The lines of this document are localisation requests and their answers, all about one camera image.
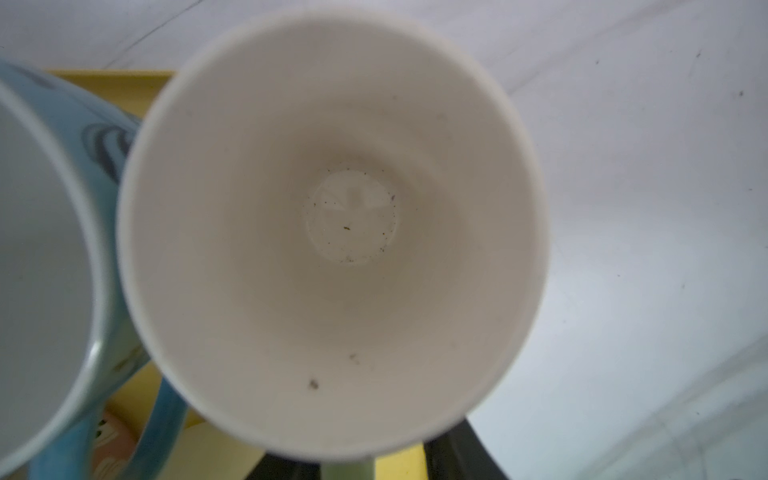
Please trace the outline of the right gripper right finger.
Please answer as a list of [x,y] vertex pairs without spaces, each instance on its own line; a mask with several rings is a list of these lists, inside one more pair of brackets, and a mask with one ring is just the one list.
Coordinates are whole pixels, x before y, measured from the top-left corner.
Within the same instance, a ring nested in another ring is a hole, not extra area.
[[424,443],[429,480],[508,480],[467,419]]

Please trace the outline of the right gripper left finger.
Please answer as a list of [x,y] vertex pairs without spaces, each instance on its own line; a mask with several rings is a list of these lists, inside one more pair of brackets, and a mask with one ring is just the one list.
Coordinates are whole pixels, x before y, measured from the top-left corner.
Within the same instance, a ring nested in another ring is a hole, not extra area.
[[320,465],[265,454],[245,480],[320,480]]

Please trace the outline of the white mug green handle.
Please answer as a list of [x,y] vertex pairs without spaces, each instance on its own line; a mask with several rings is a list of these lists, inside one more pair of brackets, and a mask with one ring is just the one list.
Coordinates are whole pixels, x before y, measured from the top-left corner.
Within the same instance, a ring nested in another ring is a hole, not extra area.
[[133,324],[231,436],[324,479],[458,424],[542,298],[541,171],[500,85],[399,15],[275,12],[166,84],[123,172]]

